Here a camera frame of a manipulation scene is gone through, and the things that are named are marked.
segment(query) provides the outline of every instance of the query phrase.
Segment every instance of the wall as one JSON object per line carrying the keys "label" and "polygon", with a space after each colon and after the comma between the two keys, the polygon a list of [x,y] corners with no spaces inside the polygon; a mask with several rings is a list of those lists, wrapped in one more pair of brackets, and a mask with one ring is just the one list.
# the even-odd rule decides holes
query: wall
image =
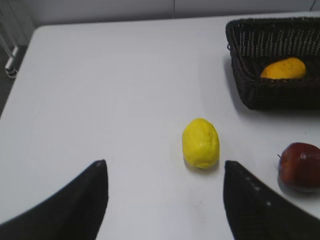
{"label": "wall", "polygon": [[309,11],[314,0],[175,0],[177,18]]}
{"label": "wall", "polygon": [[23,0],[36,26],[120,20],[167,19],[173,0]]}
{"label": "wall", "polygon": [[21,0],[36,26],[309,11],[314,0]]}

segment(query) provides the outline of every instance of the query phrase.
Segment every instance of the red apple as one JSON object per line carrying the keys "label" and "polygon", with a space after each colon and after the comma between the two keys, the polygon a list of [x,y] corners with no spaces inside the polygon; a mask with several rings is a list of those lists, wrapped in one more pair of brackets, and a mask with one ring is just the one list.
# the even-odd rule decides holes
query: red apple
{"label": "red apple", "polygon": [[307,143],[290,144],[281,155],[279,177],[290,187],[320,188],[320,149]]}

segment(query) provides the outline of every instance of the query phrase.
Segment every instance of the table surface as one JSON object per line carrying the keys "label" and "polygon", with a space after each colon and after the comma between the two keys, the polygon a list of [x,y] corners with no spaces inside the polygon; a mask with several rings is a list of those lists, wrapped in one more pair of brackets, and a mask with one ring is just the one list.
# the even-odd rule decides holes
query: table surface
{"label": "table surface", "polygon": [[[320,218],[320,196],[283,193],[277,164],[292,142],[320,146],[320,113],[254,111],[240,101],[228,21],[318,12],[44,26],[33,35],[0,120],[0,222],[106,159],[109,202],[98,240],[230,240],[225,160],[237,160]],[[212,122],[220,161],[183,161],[182,132]]]}

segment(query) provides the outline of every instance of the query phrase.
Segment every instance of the black basket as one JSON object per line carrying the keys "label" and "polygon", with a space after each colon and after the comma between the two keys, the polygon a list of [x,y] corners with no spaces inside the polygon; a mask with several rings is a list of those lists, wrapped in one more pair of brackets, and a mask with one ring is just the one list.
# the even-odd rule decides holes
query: black basket
{"label": "black basket", "polygon": [[[320,18],[240,19],[226,25],[231,65],[242,102],[250,109],[320,109]],[[270,63],[297,57],[306,75],[261,78]]]}

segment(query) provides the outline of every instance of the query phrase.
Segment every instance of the yellow lemon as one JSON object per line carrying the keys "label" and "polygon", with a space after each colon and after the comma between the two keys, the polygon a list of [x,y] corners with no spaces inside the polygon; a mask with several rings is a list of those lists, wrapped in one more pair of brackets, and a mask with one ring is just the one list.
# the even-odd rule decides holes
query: yellow lemon
{"label": "yellow lemon", "polygon": [[191,166],[208,169],[219,159],[219,138],[214,126],[196,118],[186,126],[182,135],[184,160]]}
{"label": "yellow lemon", "polygon": [[266,66],[260,77],[267,79],[300,79],[305,74],[305,64],[296,57],[289,57]]}

